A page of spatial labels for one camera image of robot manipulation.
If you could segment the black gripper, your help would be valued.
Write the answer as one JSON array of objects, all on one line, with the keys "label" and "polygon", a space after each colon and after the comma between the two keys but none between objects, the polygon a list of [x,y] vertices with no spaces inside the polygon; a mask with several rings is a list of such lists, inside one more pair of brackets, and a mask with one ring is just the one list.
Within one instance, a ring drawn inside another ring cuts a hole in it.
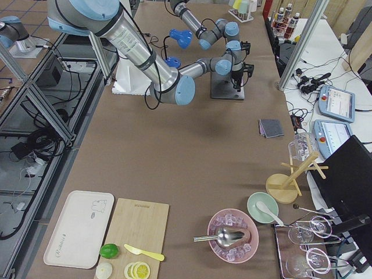
[{"label": "black gripper", "polygon": [[236,70],[231,72],[231,81],[235,90],[241,89],[243,70]]}]

